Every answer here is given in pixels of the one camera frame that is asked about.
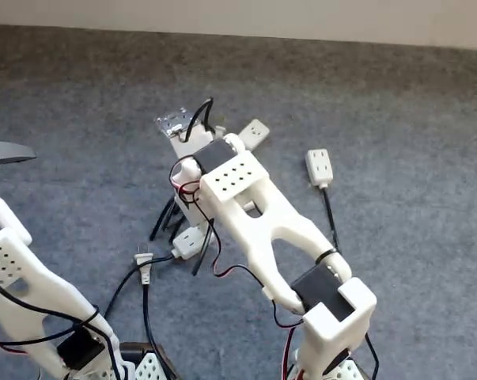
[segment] wall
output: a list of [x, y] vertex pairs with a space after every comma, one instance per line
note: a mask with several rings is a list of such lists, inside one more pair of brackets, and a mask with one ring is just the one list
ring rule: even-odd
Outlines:
[[0, 0], [0, 24], [477, 48], [477, 0]]

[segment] gray carpet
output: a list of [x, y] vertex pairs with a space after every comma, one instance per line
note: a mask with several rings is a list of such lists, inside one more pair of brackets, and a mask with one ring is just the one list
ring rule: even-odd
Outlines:
[[[477, 378], [477, 52], [0, 27], [0, 140], [39, 155], [0, 170], [0, 196], [36, 255], [104, 306], [170, 196], [175, 154], [152, 120], [208, 95], [230, 131], [255, 117], [271, 128], [256, 156], [324, 232], [303, 155], [329, 149], [343, 253], [378, 298], [379, 378]], [[222, 238], [222, 267], [243, 261]], [[287, 279], [309, 267], [275, 245]], [[286, 332], [254, 281], [215, 279], [207, 265], [193, 278], [191, 265], [160, 264], [151, 294], [178, 371], [278, 378]], [[117, 306], [119, 338], [144, 340], [135, 281]], [[371, 372], [367, 350], [357, 355]], [[35, 374], [0, 354], [0, 379]]]

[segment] power strip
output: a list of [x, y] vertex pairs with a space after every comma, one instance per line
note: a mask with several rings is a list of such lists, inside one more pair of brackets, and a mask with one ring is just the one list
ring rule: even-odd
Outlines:
[[247, 150], [254, 150], [269, 134], [270, 129], [259, 120], [254, 119], [238, 134], [238, 137], [244, 142]]

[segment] black wire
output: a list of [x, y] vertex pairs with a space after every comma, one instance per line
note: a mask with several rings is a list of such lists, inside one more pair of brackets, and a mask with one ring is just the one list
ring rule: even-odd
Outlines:
[[156, 221], [156, 225], [153, 227], [152, 232], [150, 233], [150, 236], [149, 236], [150, 241], [156, 238], [157, 232], [161, 228], [162, 221], [165, 218], [168, 210], [172, 207], [174, 202], [175, 202], [175, 197], [172, 196], [169, 199], [169, 201], [166, 203], [165, 207], [162, 209], [161, 214], [159, 215], [159, 218]]
[[208, 251], [208, 245], [210, 244], [212, 238], [212, 229], [210, 226], [206, 229], [205, 240], [203, 240], [203, 245], [201, 246], [201, 251], [199, 252], [198, 260], [195, 262], [194, 267], [192, 267], [192, 275], [196, 276], [201, 268], [203, 260], [205, 260], [206, 252]]
[[108, 319], [110, 316], [110, 313], [112, 312], [113, 306], [115, 305], [115, 301], [117, 300], [117, 297], [119, 296], [120, 291], [123, 289], [124, 285], [126, 285], [126, 282], [129, 280], [129, 278], [136, 273], [137, 270], [140, 268], [143, 268], [145, 265], [149, 264], [156, 264], [156, 263], [161, 263], [163, 261], [169, 261], [172, 260], [173, 256], [164, 256], [164, 257], [157, 257], [152, 260], [145, 261], [141, 264], [135, 265], [134, 268], [132, 268], [123, 278], [123, 280], [120, 282], [119, 286], [117, 287], [117, 290], [113, 294], [112, 298], [110, 299], [110, 302], [108, 303], [108, 306], [106, 307], [106, 310], [104, 311], [104, 319]]
[[161, 364], [161, 367], [165, 374], [168, 375], [169, 378], [172, 378], [174, 376], [172, 370], [170, 367], [166, 364], [165, 359], [161, 355], [161, 351], [159, 351], [159, 347], [157, 346], [157, 343], [155, 339], [153, 338], [153, 333], [152, 333], [152, 326], [150, 325], [150, 313], [149, 313], [149, 285], [143, 285], [143, 323], [145, 325], [145, 332], [147, 339], [149, 340], [150, 346], [152, 346], [152, 349], [154, 350], [157, 359], [159, 360], [159, 363]]
[[373, 360], [375, 360], [375, 367], [373, 368], [372, 380], [376, 380], [377, 373], [379, 372], [379, 356], [375, 352], [375, 348], [373, 347], [372, 341], [370, 340], [370, 336], [368, 335], [368, 333], [365, 334], [365, 340], [366, 340], [366, 343], [368, 344], [370, 352], [372, 352]]
[[[15, 303], [16, 305], [19, 305], [23, 307], [24, 309], [31, 310], [36, 313], [52, 315], [54, 317], [59, 317], [59, 318], [66, 319], [68, 321], [72, 321], [76, 323], [83, 322], [83, 320], [73, 317], [72, 315], [61, 313], [55, 310], [44, 309], [43, 307], [34, 306], [34, 305], [31, 305], [30, 303], [24, 302], [21, 299], [8, 293], [1, 286], [0, 286], [0, 295], [9, 299], [11, 302]], [[84, 324], [84, 326], [87, 329], [94, 331], [96, 334], [100, 335], [106, 341], [106, 345], [108, 347], [108, 354], [110, 355], [110, 360], [112, 361], [113, 373], [115, 375], [115, 378], [121, 379], [119, 368], [117, 367], [117, 361], [115, 360], [115, 353], [113, 351], [112, 341], [110, 340], [108, 335], [106, 335], [102, 330], [98, 329], [97, 327], [92, 326], [90, 323], [86, 323]]]
[[324, 197], [324, 205], [326, 206], [326, 213], [327, 219], [330, 222], [331, 234], [333, 235], [333, 244], [335, 244], [335, 248], [340, 252], [340, 243], [339, 243], [339, 235], [336, 232], [335, 220], [333, 219], [333, 211], [331, 209], [330, 197], [327, 193], [327, 189], [323, 188], [323, 197]]
[[196, 112], [194, 112], [194, 115], [192, 116], [192, 119], [189, 122], [189, 126], [187, 127], [187, 131], [185, 132], [184, 143], [189, 141], [189, 138], [191, 137], [191, 133], [192, 133], [192, 128], [194, 127], [194, 124], [196, 123], [196, 120], [198, 119], [199, 114], [203, 112], [205, 108], [206, 108], [206, 111], [205, 111], [205, 118], [203, 120], [203, 126], [205, 127], [206, 131], [210, 129], [213, 133], [215, 133], [214, 129], [210, 126], [208, 121], [208, 119], [210, 118], [210, 110], [212, 109], [213, 105], [214, 105], [214, 99], [212, 97], [209, 97], [203, 102], [203, 104], [199, 106]]
[[80, 327], [84, 326], [85, 324], [91, 322], [92, 319], [94, 319], [98, 314], [99, 314], [99, 307], [96, 305], [93, 305], [96, 311], [94, 312], [93, 315], [85, 319], [84, 321], [77, 323], [70, 328], [63, 330], [61, 332], [57, 332], [56, 334], [52, 334], [49, 336], [44, 336], [43, 338], [38, 338], [38, 339], [31, 339], [31, 340], [18, 340], [14, 342], [0, 342], [0, 345], [8, 347], [8, 346], [29, 346], [30, 344], [38, 344], [38, 343], [43, 343], [43, 342], [48, 342], [50, 340], [54, 340], [57, 338], [60, 338], [61, 336], [65, 336], [69, 333], [74, 332], [76, 329], [79, 329]]

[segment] white plastic housing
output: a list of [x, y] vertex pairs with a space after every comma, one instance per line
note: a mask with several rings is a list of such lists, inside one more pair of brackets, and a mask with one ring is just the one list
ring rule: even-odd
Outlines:
[[319, 188], [327, 187], [333, 181], [330, 157], [325, 149], [309, 150], [305, 155], [310, 183]]
[[15, 231], [18, 237], [26, 245], [32, 243], [31, 234], [25, 229], [24, 225], [18, 220], [8, 204], [0, 197], [0, 227], [9, 227]]
[[167, 380], [155, 354], [146, 354], [136, 368], [136, 380]]
[[331, 361], [344, 349], [354, 351], [365, 338], [377, 298], [358, 278], [347, 280], [339, 293], [351, 304], [354, 312], [343, 321], [335, 318], [323, 304], [314, 306], [303, 316], [305, 338], [298, 350], [298, 366], [305, 378], [320, 379]]
[[[248, 267], [265, 286], [265, 294], [295, 313], [304, 313], [295, 291], [280, 275], [271, 242], [282, 239], [314, 260], [332, 248], [315, 224], [300, 215], [270, 180], [268, 172], [246, 150], [202, 176], [201, 194], [232, 234], [248, 259]], [[253, 201], [263, 213], [251, 218], [243, 205]], [[324, 259], [342, 281], [351, 277], [339, 253]]]
[[[28, 288], [22, 292], [15, 292], [15, 295], [25, 302], [63, 312], [82, 320], [94, 314], [94, 307], [76, 287], [48, 270], [15, 231], [5, 228], [0, 230], [0, 285], [7, 291], [12, 291], [8, 286], [19, 278], [25, 281]], [[0, 323], [12, 340], [28, 340], [45, 336], [43, 319], [46, 316], [46, 314], [21, 308], [0, 295]], [[97, 315], [90, 324], [102, 330], [110, 338], [120, 376], [123, 377], [125, 371], [122, 365], [130, 367], [130, 363], [122, 360], [119, 340], [112, 328], [100, 315]], [[102, 337], [96, 333], [89, 332], [96, 339], [103, 341]], [[67, 374], [68, 370], [53, 343], [33, 344], [24, 346], [22, 349], [55, 378], [63, 378]], [[105, 373], [111, 365], [108, 350], [105, 349], [82, 370], [71, 374], [71, 377], [80, 378], [82, 375]], [[128, 380], [134, 380], [134, 372], [129, 371]]]
[[254, 150], [270, 134], [270, 130], [259, 120], [254, 119], [245, 127], [238, 137], [244, 142], [248, 150]]

